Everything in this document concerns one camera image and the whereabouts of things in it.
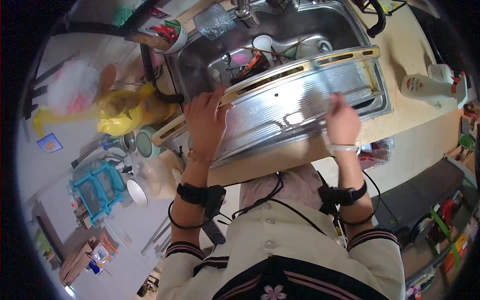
pink stripe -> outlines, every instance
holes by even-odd
[[[176,249],[189,249],[189,250],[192,250],[193,252],[196,252],[196,253],[198,253],[198,254],[202,254],[202,256],[203,256],[203,253],[202,253],[200,250],[198,250],[198,249],[196,249],[196,248],[194,248],[194,247],[192,247],[192,246],[183,245],[183,244],[175,245],[175,246],[169,248],[169,249],[167,250],[167,253],[170,252],[170,251],[172,251],[172,250],[176,250]]]
[[[359,236],[357,236],[356,238],[354,238],[350,243],[353,243],[355,242],[356,240],[358,239],[361,239],[363,237],[366,237],[366,236],[369,236],[369,235],[372,235],[372,234],[384,234],[384,235],[387,235],[387,236],[390,236],[392,237],[393,239],[396,240],[396,236],[394,234],[391,234],[390,232],[386,232],[386,231],[371,231],[371,232],[367,232],[367,233],[364,233],[364,234],[361,234]]]
[[[350,298],[352,299],[355,299],[355,300],[361,300],[360,298],[358,298],[357,296],[347,292],[346,290],[342,289],[342,288],[339,288],[337,286],[334,286],[333,284],[330,284],[330,283],[326,283],[326,282],[323,282],[321,280],[318,280],[318,279],[315,279],[315,278],[311,278],[311,277],[308,277],[308,276],[305,276],[305,275],[301,275],[301,274],[297,274],[297,273],[293,273],[293,272],[288,272],[288,271],[283,271],[283,273],[285,273],[286,275],[290,275],[290,276],[295,276],[295,277],[298,277],[298,278],[301,278],[301,279],[305,279],[305,280],[308,280],[308,281],[312,281],[312,282],[315,282],[319,285],[322,285],[322,286],[325,286],[325,287],[328,287],[328,288],[331,288],[331,289],[334,289],[340,293],[343,293],[345,294],[346,296],[349,296]]]
[[[357,240],[359,239],[363,239],[364,237],[367,237],[367,236],[370,236],[370,235],[379,235],[379,234],[382,234],[382,235],[385,235],[385,236],[389,236],[391,238],[393,238],[394,240],[396,240],[396,236],[391,234],[390,232],[385,232],[385,231],[372,231],[372,232],[368,232],[368,233],[365,233],[365,234],[362,234],[356,238],[354,238],[353,240],[350,241],[350,244],[353,244],[355,243]]]
[[[233,295],[236,295],[238,293],[241,293],[243,291],[246,291],[246,290],[252,288],[251,285],[252,284],[253,285],[257,284],[257,281],[260,278],[260,276],[261,275],[255,277],[254,279],[252,279],[250,281],[245,282],[244,284],[241,284],[241,285],[229,290],[227,293],[223,294],[223,296],[220,296],[220,298],[217,298],[217,299],[223,300],[223,299],[226,299],[228,297],[231,297]]]
[[[330,294],[330,295],[333,295],[333,296],[336,296],[342,300],[350,300],[349,298],[347,297],[344,297],[342,294],[339,294],[339,293],[335,293],[329,289],[326,289],[326,288],[321,288],[319,286],[316,286],[315,284],[311,284],[311,283],[308,283],[308,282],[305,282],[305,281],[301,281],[301,280],[297,280],[297,279],[293,279],[293,278],[290,278],[288,277],[288,279],[292,282],[295,282],[295,283],[298,283],[298,284],[301,284],[301,285],[304,285],[304,286],[308,286],[308,287],[311,287],[311,288],[314,288],[316,290],[320,290],[322,292],[325,292],[327,294]]]
[[[205,259],[204,261],[202,261],[202,263],[228,263],[228,260],[216,261],[216,260]]]
[[[198,251],[198,249],[192,248],[192,247],[190,247],[190,246],[185,246],[185,245],[176,245],[176,246],[173,246],[172,248],[168,249],[168,251],[167,251],[167,253],[166,253],[166,256],[170,255],[170,253],[171,253],[173,250],[190,250],[190,251],[195,252],[196,254],[198,254],[200,257],[205,257],[202,252],[199,252],[199,251]]]
[[[386,237],[384,234],[372,234],[372,235],[369,235],[369,236],[365,236],[365,237],[362,237],[362,239],[359,239],[359,240],[356,240],[355,243],[350,243],[347,247],[347,249],[352,249],[352,248],[355,248],[356,246],[362,244],[362,241],[365,241],[366,239],[368,238],[371,238],[371,237]]]

black handle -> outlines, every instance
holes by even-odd
[[[367,29],[368,36],[374,38],[385,28],[385,13],[382,6],[380,5],[380,3],[378,3],[377,0],[370,0],[370,4],[373,6],[373,8],[375,8],[378,14],[377,24],[372,26],[370,29]]]
[[[182,94],[165,95],[158,90],[156,86],[155,72],[153,70],[152,57],[150,56],[150,47],[145,44],[140,44],[140,51],[142,53],[142,62],[144,64],[145,78],[148,82],[153,83],[153,86],[156,89],[155,94],[157,94],[157,98],[165,103],[182,104],[184,100]]]

countertop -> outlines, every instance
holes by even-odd
[[[192,17],[207,8],[211,0],[204,0],[180,15],[177,20],[184,23],[187,31],[194,29]],[[363,23],[365,30],[377,23],[377,15],[364,14],[350,1],[348,3]],[[229,1],[221,3],[226,9]],[[362,122],[357,139],[358,145],[378,141],[418,126],[456,109],[455,103],[436,109],[429,104],[409,99],[400,93],[400,85],[407,74],[427,75],[427,66],[435,63],[432,49],[417,19],[406,5],[392,16],[386,17],[385,29],[375,38],[372,45],[380,47],[379,63],[390,97],[392,113]],[[230,185],[277,171],[307,164],[329,156],[320,136],[285,145],[260,155],[236,160],[210,170],[209,185]]]

sink basin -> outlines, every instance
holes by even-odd
[[[255,9],[255,4],[262,2],[254,2],[251,6]],[[295,44],[299,37],[326,40],[332,50],[369,45],[341,2],[306,5],[298,11],[290,8],[283,14],[257,11],[256,15],[260,19],[259,26],[249,29],[235,19],[238,26],[214,41],[196,30],[191,32],[185,47],[167,57],[177,92],[184,94],[187,101],[202,92],[213,92],[213,69],[220,71],[222,83],[229,86],[231,73],[226,71],[222,55],[229,52],[232,57],[241,54],[253,58],[250,50],[238,47],[252,47],[253,39],[259,35],[271,36],[272,48],[277,52]]]
[[[259,26],[247,28],[235,18],[232,10],[228,13],[237,23],[237,27],[213,41],[194,30],[189,33],[187,43],[181,51],[166,56],[176,92],[185,96],[186,103],[191,102],[202,92],[213,92],[217,85],[230,86],[232,71],[227,70],[228,65],[222,61],[223,54],[230,53],[231,66],[235,65],[236,55],[241,55],[244,60],[250,61],[253,58],[252,52],[239,47],[252,47],[253,39],[259,35],[269,35],[272,38],[272,48],[275,52],[281,52],[299,40],[304,40],[305,45],[327,41],[331,44],[333,51],[371,45],[358,19],[350,10],[349,4],[342,0],[318,4],[300,2],[298,8],[288,7],[282,13],[270,10],[264,0],[251,3],[251,7],[260,20]],[[325,51],[322,48],[317,49],[320,54]],[[281,59],[278,59],[275,64],[280,68]],[[220,76],[216,76],[215,79],[214,69],[220,73]],[[391,112],[388,93],[378,63],[374,66],[374,74],[384,93],[354,106],[361,120]],[[216,165],[317,135],[321,130],[318,124],[322,124],[322,120],[318,121],[288,130],[234,156],[218,161]]]

wooden stick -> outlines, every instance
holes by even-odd
[[[304,38],[302,41],[300,42],[296,42],[295,44],[293,44],[292,46],[288,47],[287,49],[283,50],[282,52],[280,52],[280,54],[284,54],[285,52],[287,52],[288,50],[292,49],[293,47],[296,47],[298,46],[300,43],[303,43],[304,41],[306,41],[307,39],[311,38],[311,36],[309,37],[306,37]]]
[[[258,51],[258,52],[264,52],[264,53],[270,53],[270,54],[273,54],[275,56],[283,56],[283,57],[286,57],[288,59],[291,59],[291,57],[288,57],[288,56],[285,56],[283,54],[280,54],[280,53],[276,53],[276,52],[271,52],[271,51],[266,51],[266,50],[260,50],[260,49],[257,49],[257,48],[252,48],[252,47],[242,47],[242,46],[239,46],[240,49],[246,49],[246,50],[253,50],[253,51]]]

